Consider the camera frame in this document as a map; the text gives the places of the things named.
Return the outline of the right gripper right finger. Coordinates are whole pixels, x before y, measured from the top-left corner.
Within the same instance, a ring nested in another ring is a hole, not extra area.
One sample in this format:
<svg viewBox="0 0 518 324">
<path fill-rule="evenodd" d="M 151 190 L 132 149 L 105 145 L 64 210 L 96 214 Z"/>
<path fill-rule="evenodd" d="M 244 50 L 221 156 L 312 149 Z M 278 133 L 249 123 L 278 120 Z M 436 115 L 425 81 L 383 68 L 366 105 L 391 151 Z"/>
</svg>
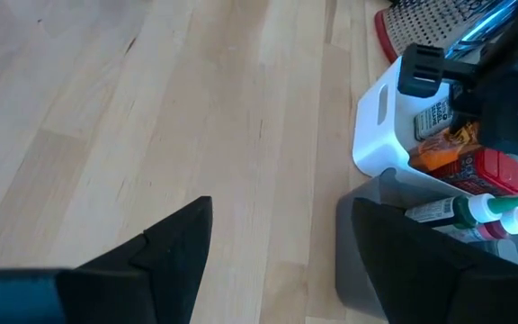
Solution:
<svg viewBox="0 0 518 324">
<path fill-rule="evenodd" d="M 353 232 L 390 323 L 518 324 L 518 265 L 356 198 Z"/>
</svg>

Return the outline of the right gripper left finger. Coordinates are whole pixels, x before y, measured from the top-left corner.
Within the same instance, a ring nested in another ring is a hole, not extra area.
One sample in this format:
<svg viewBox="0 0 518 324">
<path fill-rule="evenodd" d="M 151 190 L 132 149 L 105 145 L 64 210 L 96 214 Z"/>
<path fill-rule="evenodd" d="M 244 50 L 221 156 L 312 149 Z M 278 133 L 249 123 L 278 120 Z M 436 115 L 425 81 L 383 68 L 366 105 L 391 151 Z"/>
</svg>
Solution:
<svg viewBox="0 0 518 324">
<path fill-rule="evenodd" d="M 57 276 L 67 323 L 188 323 L 210 251 L 201 196 L 118 247 Z"/>
</svg>

